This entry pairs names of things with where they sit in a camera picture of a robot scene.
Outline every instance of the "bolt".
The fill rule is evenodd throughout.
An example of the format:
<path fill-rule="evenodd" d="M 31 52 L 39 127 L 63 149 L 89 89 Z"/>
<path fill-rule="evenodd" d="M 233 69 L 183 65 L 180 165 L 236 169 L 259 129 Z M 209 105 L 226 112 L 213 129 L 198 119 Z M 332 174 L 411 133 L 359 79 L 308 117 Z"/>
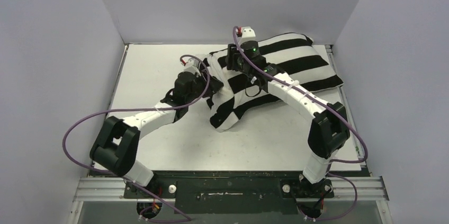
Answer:
<path fill-rule="evenodd" d="M 169 187 L 168 187 L 168 192 L 170 192 L 171 194 L 173 194 L 173 193 L 175 193 L 176 192 L 176 186 L 175 185 L 170 185 Z"/>
<path fill-rule="evenodd" d="M 282 186 L 282 191 L 285 192 L 285 193 L 289 193 L 290 192 L 290 185 L 284 184 L 284 186 Z"/>

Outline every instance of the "gray wall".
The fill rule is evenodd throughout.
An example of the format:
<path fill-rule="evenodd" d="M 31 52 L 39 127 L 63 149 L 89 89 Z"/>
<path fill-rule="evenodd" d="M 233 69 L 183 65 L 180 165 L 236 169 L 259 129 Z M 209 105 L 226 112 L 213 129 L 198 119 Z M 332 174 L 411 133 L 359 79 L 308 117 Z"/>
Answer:
<path fill-rule="evenodd" d="M 125 42 L 229 43 L 234 25 L 264 39 L 297 31 L 335 43 L 358 0 L 103 0 Z"/>
<path fill-rule="evenodd" d="M 107 107 L 123 52 L 101 0 L 0 0 L 0 223 L 65 223 L 86 170 L 62 153 Z M 101 118 L 73 133 L 87 161 Z"/>
<path fill-rule="evenodd" d="M 360 0 L 335 45 L 395 224 L 449 223 L 449 0 Z"/>

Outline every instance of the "folded fabric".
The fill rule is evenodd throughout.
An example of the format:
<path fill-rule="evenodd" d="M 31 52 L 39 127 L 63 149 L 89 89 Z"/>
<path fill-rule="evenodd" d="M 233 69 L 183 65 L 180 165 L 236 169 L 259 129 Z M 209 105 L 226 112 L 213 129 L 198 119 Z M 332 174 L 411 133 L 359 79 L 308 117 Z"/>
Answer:
<path fill-rule="evenodd" d="M 311 92 L 343 85 L 332 67 L 312 47 L 313 40 L 304 34 L 286 33 L 259 41 L 259 50 L 267 62 L 279 65 L 293 80 Z M 211 76 L 224 87 L 206 102 L 211 109 L 210 123 L 217 131 L 225 131 L 238 122 L 252 107 L 278 101 L 247 77 L 226 68 L 227 49 L 211 52 L 204 59 Z"/>

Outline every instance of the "purple cable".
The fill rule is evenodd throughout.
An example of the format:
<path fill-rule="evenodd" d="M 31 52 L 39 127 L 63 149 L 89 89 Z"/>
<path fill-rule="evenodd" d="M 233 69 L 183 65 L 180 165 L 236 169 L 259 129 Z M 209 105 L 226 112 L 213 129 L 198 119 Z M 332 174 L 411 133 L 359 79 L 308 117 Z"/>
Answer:
<path fill-rule="evenodd" d="M 352 203 L 351 207 L 348 210 L 346 210 L 346 212 L 344 212 L 344 213 L 342 213 L 340 215 L 334 216 L 334 217 L 315 219 L 316 221 L 327 221 L 327 220 L 340 219 L 340 218 L 348 215 L 348 213 L 350 213 L 355 208 L 355 206 L 357 205 L 358 195 L 357 195 L 357 188 L 355 187 L 355 184 L 351 180 L 349 180 L 348 178 L 346 178 L 344 176 L 334 175 L 334 174 L 331 174 L 331 173 L 328 173 L 328 175 L 331 176 L 331 177 L 343 179 L 343 180 L 349 182 L 352 185 L 352 187 L 354 188 L 354 194 L 355 194 L 354 195 L 355 196 L 354 197 L 354 202 Z M 308 216 L 306 216 L 306 217 L 307 217 L 308 220 L 313 220 L 313 218 L 311 218 L 311 217 L 308 217 Z"/>
<path fill-rule="evenodd" d="M 358 134 L 358 132 L 340 115 L 338 114 L 335 110 L 331 109 L 330 107 L 328 107 L 328 105 L 324 104 L 321 101 L 318 101 L 317 99 L 311 97 L 309 94 L 306 94 L 306 92 L 304 92 L 303 90 L 297 88 L 294 85 L 290 85 L 289 83 L 286 83 L 280 79 L 277 79 L 273 76 L 271 76 L 270 74 L 264 72 L 262 69 L 258 68 L 251 60 L 249 60 L 249 58 L 245 55 L 244 51 L 242 50 L 242 48 L 240 47 L 238 40 L 237 40 L 237 34 L 236 31 L 238 30 L 238 26 L 234 26 L 234 28 L 232 29 L 232 37 L 234 38 L 234 42 L 237 46 L 237 49 L 239 50 L 240 54 L 243 56 L 243 58 L 251 65 L 251 67 L 253 67 L 256 71 L 258 71 L 259 73 L 261 73 L 262 75 L 268 77 L 271 80 L 274 80 L 280 84 L 283 84 L 285 86 L 288 87 L 292 87 L 293 89 L 295 89 L 296 91 L 304 94 L 308 99 L 310 99 L 313 102 L 316 102 L 318 105 L 324 107 L 325 109 L 329 110 L 329 112 L 331 112 L 333 115 L 335 115 L 336 117 L 338 117 L 342 123 L 348 127 L 348 129 L 355 135 L 355 137 L 359 140 L 360 144 L 363 147 L 363 151 L 365 153 L 364 157 L 362 159 L 359 160 L 343 160 L 343 159 L 331 159 L 330 162 L 341 162 L 341 163 L 350 163 L 350 164 L 357 164 L 357 163 L 362 163 L 364 161 L 366 161 L 366 159 L 368 159 L 368 149 L 366 147 L 365 142 L 363 141 L 362 137 Z"/>
<path fill-rule="evenodd" d="M 193 59 L 199 61 L 199 62 L 201 63 L 201 65 L 202 65 L 204 68 L 207 68 L 206 64 L 204 64 L 204 62 L 203 62 L 200 58 L 198 58 L 198 57 L 196 57 L 196 56 L 183 55 L 183 56 L 181 56 L 179 59 L 182 61 L 182 59 L 183 59 L 184 57 L 190 57 L 190 58 L 193 58 Z M 160 108 L 160 109 L 157 109 L 157 110 L 156 110 L 155 108 L 153 108 L 153 107 L 151 107 L 151 108 L 145 108 L 145 109 L 109 109 L 109 110 L 105 110 L 105 111 L 99 111 L 99 112 L 90 114 L 90 115 L 88 115 L 88 116 L 86 116 L 86 117 L 84 117 L 84 118 L 81 118 L 80 120 L 78 120 L 77 122 L 75 122 L 75 123 L 74 123 L 74 124 L 67 130 L 67 132 L 64 134 L 64 137 L 62 138 L 62 150 L 64 151 L 64 154 L 67 156 L 68 159 L 70 159 L 73 163 L 75 163 L 75 164 L 78 165 L 78 166 L 81 166 L 81 167 L 83 167 L 83 168 L 90 169 L 90 170 L 92 170 L 92 171 L 100 172 L 100 173 L 103 173 L 103 174 L 114 175 L 114 173 L 112 173 L 112 172 L 110 172 L 110 171 L 106 171 L 106 170 L 94 168 L 94 167 L 88 166 L 88 165 L 86 165 L 86 164 L 83 164 L 83 163 L 81 163 L 81 162 L 75 160 L 75 159 L 69 154 L 69 152 L 67 151 L 67 145 L 66 145 L 66 142 L 67 142 L 67 137 L 69 136 L 70 132 L 71 132 L 75 127 L 77 127 L 80 123 L 82 123 L 82 122 L 84 122 L 84 121 L 86 121 L 86 120 L 88 120 L 88 119 L 90 119 L 90 118 L 92 118 L 92 117 L 96 117 L 96 116 L 98 116 L 98 115 L 101 115 L 101 114 L 107 114 L 107 113 L 112 113 L 112 112 L 167 111 L 167 110 L 183 109 L 183 108 L 185 108 L 185 107 L 188 107 L 188 106 L 190 106 L 190 105 L 196 103 L 197 101 L 199 101 L 199 100 L 203 97 L 203 95 L 206 94 L 206 91 L 208 90 L 208 88 L 209 88 L 209 83 L 210 83 L 210 74 L 209 74 L 209 71 L 206 71 L 206 74 L 207 74 L 206 87 L 204 88 L 204 90 L 203 90 L 203 92 L 201 93 L 201 95 L 200 95 L 198 98 L 196 98 L 195 100 L 193 100 L 191 103 L 187 103 L 187 104 L 185 104 L 185 105 L 175 106 L 175 107 L 163 107 L 163 108 Z M 156 199 L 158 199 L 159 201 L 161 201 L 162 203 L 168 205 L 170 208 L 172 208 L 173 210 L 175 210 L 176 212 L 178 212 L 179 214 L 181 214 L 182 216 L 184 216 L 184 217 L 186 218 L 185 220 L 166 220 L 166 221 L 152 220 L 151 222 L 155 222 L 155 223 L 180 223 L 180 222 L 187 222 L 187 221 L 191 221 L 191 220 L 192 220 L 192 218 L 190 218 L 189 216 L 187 216 L 184 212 L 182 212 L 182 211 L 179 210 L 178 208 L 172 206 L 172 205 L 169 204 L 167 201 L 161 199 L 160 197 L 158 197 L 158 196 L 155 195 L 154 193 L 148 191 L 147 189 L 145 189 L 144 187 L 140 186 L 139 184 L 136 184 L 136 183 L 133 182 L 133 185 L 136 186 L 136 187 L 138 187 L 138 188 L 141 189 L 142 191 L 148 193 L 148 194 L 149 194 L 150 196 L 152 196 L 153 198 L 156 198 Z"/>

